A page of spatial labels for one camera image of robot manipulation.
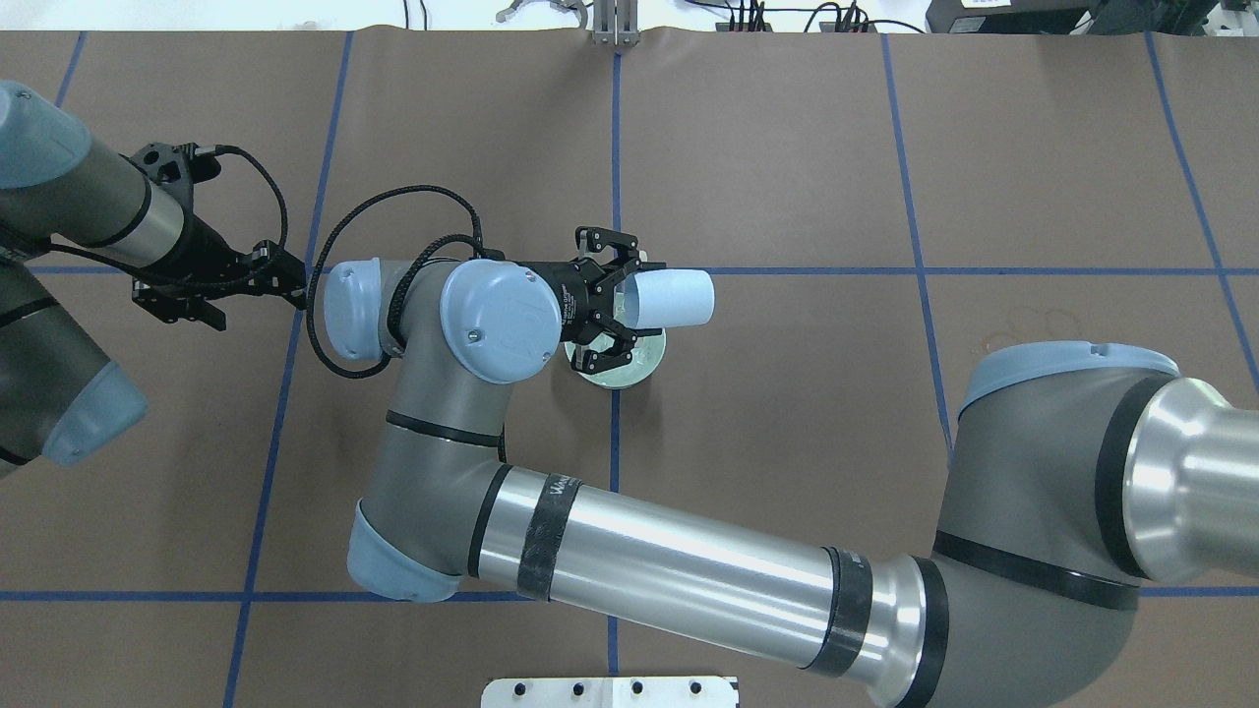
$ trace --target black band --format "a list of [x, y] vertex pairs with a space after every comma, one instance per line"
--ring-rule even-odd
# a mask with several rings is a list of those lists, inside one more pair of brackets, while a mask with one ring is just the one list
[[18, 305], [13, 310], [0, 315], [0, 328], [5, 328], [16, 323], [23, 317], [29, 317], [40, 310], [47, 310], [49, 307], [57, 307], [58, 302], [55, 297], [40, 297], [39, 300], [31, 300], [25, 305]]
[[1146, 412], [1146, 406], [1155, 394], [1173, 378], [1161, 374], [1141, 379], [1119, 399], [1102, 438], [1093, 486], [1098, 528], [1110, 559], [1129, 576], [1147, 580], [1149, 576], [1137, 563], [1137, 557], [1133, 556], [1132, 545], [1128, 543], [1128, 530], [1123, 525], [1123, 477], [1128, 467], [1128, 445], [1137, 431], [1141, 414]]
[[525, 532], [525, 545], [520, 552], [520, 572], [516, 573], [516, 592], [534, 600], [550, 600], [550, 583], [555, 576], [555, 557], [564, 540], [568, 513], [573, 510], [577, 489], [582, 480], [564, 475], [550, 475], [543, 482], [543, 494], [534, 506]]
[[870, 603], [874, 601], [874, 576], [870, 562], [851, 551], [827, 548], [835, 590], [831, 592], [831, 619], [826, 637], [806, 671], [842, 677], [852, 666], [866, 627], [870, 625]]
[[131, 236], [131, 232], [136, 231], [136, 227], [140, 226], [140, 222], [145, 220], [145, 217], [149, 215], [149, 207], [151, 207], [152, 203], [154, 203], [154, 185], [152, 185], [152, 183], [149, 181], [149, 178], [145, 176], [145, 173], [140, 173], [140, 179], [141, 179], [141, 181], [145, 183], [145, 200], [140, 204], [140, 209], [136, 210], [136, 215], [131, 217], [131, 223], [128, 223], [127, 226], [122, 227], [122, 231], [115, 233], [111, 237], [103, 238], [103, 239], [97, 241], [94, 243], [82, 243], [81, 246], [83, 246], [84, 248], [104, 248], [106, 246], [113, 246], [115, 243], [117, 243], [117, 242], [122, 241], [123, 238]]
[[494, 510], [494, 501], [499, 499], [499, 490], [502, 489], [502, 480], [507, 479], [511, 465], [502, 465], [490, 480], [490, 489], [485, 490], [485, 499], [481, 500], [481, 511], [476, 515], [476, 527], [472, 529], [472, 545], [468, 547], [468, 576], [481, 577], [481, 544], [485, 543], [485, 527], [490, 523], [490, 511]]
[[1136, 610], [1141, 588], [935, 532], [935, 553], [1020, 585], [1107, 610]]
[[20, 466], [25, 465], [26, 462], [29, 462], [30, 457], [23, 457], [21, 455], [18, 455], [16, 452], [10, 452], [10, 451], [5, 450], [4, 447], [0, 447], [0, 460], [3, 460], [5, 462], [9, 462], [10, 465], [16, 465], [16, 466], [20, 467]]
[[397, 411], [389, 411], [385, 413], [385, 422], [395, 425], [400, 428], [407, 428], [412, 432], [418, 432], [419, 435], [428, 435], [432, 437], [444, 437], [446, 440], [452, 440], [454, 442], [462, 442], [463, 445], [477, 445], [480, 447], [499, 447], [499, 436], [496, 435], [483, 435], [480, 432], [468, 432], [460, 428], [448, 428], [446, 426], [439, 426], [437, 423], [431, 423], [428, 421], [421, 421], [419, 418], [412, 418], [410, 416], [404, 416]]
[[914, 558], [918, 573], [923, 577], [923, 591], [927, 595], [927, 619], [923, 634], [923, 655], [918, 659], [918, 669], [909, 690], [896, 708], [923, 708], [935, 695], [944, 670], [944, 655], [948, 653], [948, 590], [935, 563], [925, 558]]

